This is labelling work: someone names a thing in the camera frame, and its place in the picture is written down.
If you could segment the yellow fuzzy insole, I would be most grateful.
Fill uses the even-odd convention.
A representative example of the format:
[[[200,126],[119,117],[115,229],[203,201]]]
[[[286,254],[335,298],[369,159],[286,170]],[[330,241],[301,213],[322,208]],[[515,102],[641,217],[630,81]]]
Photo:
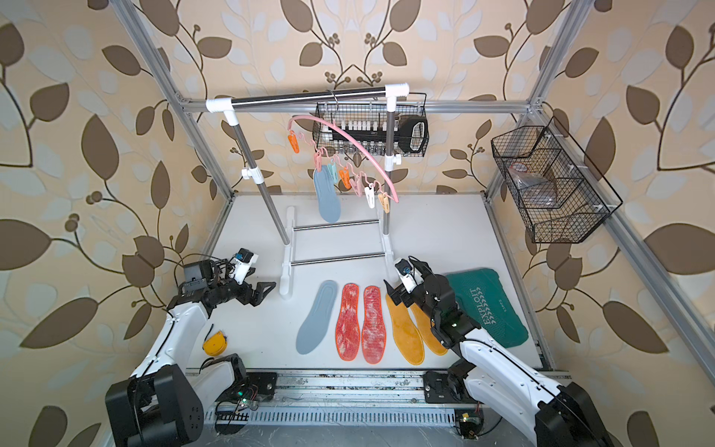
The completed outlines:
[[[392,325],[393,340],[407,363],[418,366],[425,359],[425,347],[410,313],[404,304],[396,305],[390,295],[385,296]]]
[[[437,356],[444,356],[448,352],[448,349],[445,348],[441,344],[441,342],[439,342],[439,340],[433,335],[431,331],[432,326],[429,316],[424,313],[424,311],[422,311],[420,307],[417,307],[417,305],[413,305],[411,307],[411,312],[413,312],[416,327],[425,345],[431,352],[433,352]]]

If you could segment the grey blue insole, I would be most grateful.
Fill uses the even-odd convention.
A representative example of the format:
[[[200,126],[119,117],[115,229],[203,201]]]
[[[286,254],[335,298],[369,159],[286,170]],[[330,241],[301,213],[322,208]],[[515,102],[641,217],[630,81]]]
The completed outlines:
[[[296,337],[296,350],[300,355],[313,352],[325,338],[331,313],[338,294],[338,284],[326,280],[320,284],[313,305]]]
[[[331,173],[324,167],[320,171],[314,172],[313,181],[320,216],[328,224],[337,223],[341,216],[341,203],[337,197]]]

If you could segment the pink clip hanger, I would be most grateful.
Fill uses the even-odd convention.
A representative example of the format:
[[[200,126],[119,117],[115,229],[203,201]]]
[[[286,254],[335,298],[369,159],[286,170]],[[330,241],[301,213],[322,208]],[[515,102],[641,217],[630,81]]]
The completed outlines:
[[[318,126],[318,130],[331,130],[343,137],[344,141],[322,143],[320,139],[308,139],[305,134],[298,134],[293,126],[299,121],[309,121]],[[314,115],[297,115],[287,125],[288,140],[295,154],[301,149],[301,143],[310,143],[313,149],[313,176],[316,184],[319,179],[331,181],[334,189],[340,186],[344,191],[357,197],[363,197],[370,209],[381,208],[389,215],[393,204],[400,202],[395,182],[391,178],[394,167],[400,164],[400,156],[383,156],[379,161],[368,148],[340,126]]]

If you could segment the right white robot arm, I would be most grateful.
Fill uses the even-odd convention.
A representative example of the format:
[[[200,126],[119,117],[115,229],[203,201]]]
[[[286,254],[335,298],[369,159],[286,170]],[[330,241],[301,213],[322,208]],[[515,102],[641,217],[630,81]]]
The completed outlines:
[[[449,280],[413,256],[395,266],[394,304],[416,305],[439,343],[460,360],[448,370],[455,392],[492,407],[535,446],[610,446],[613,441],[590,395],[562,385],[501,346],[457,303]]]

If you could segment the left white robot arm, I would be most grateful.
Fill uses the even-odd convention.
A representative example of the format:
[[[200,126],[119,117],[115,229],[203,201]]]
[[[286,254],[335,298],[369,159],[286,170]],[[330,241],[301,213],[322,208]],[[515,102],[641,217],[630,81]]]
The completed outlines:
[[[212,354],[198,375],[185,374],[195,343],[209,338],[204,327],[219,305],[237,301],[257,307],[275,289],[273,281],[248,283],[257,259],[242,249],[230,259],[184,268],[185,280],[169,303],[158,340],[130,378],[106,393],[115,445],[184,446],[200,438],[214,403],[254,410],[261,400],[272,400],[277,374],[248,374],[236,354]]]

